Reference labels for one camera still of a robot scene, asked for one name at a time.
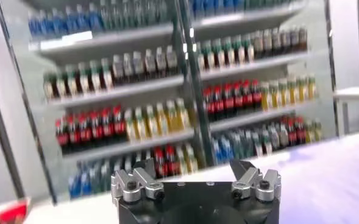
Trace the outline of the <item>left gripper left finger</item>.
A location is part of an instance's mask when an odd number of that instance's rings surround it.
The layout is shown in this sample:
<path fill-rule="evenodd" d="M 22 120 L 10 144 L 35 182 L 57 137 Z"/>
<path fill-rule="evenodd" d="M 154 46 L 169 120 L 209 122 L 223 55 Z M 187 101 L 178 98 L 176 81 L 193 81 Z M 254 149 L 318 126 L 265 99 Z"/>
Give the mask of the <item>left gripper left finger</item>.
<path fill-rule="evenodd" d="M 165 197 L 164 184 L 155 179 L 152 158 L 136 162 L 131 173 L 116 170 L 110 181 L 113 203 L 119 203 L 121 198 L 126 203 L 136 203 L 142 199 L 142 194 L 153 201 L 162 201 Z"/>

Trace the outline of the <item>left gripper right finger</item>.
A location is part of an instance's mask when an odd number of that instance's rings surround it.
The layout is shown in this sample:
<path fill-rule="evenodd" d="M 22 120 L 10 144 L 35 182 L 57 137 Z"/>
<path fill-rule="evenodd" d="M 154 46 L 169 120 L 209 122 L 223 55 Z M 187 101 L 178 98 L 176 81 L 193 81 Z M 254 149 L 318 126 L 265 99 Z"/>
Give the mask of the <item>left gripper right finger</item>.
<path fill-rule="evenodd" d="M 230 167 L 236 180 L 231 185 L 234 200 L 255 197 L 260 202 L 280 200 L 282 194 L 281 175 L 268 169 L 265 174 L 249 161 L 232 160 Z"/>

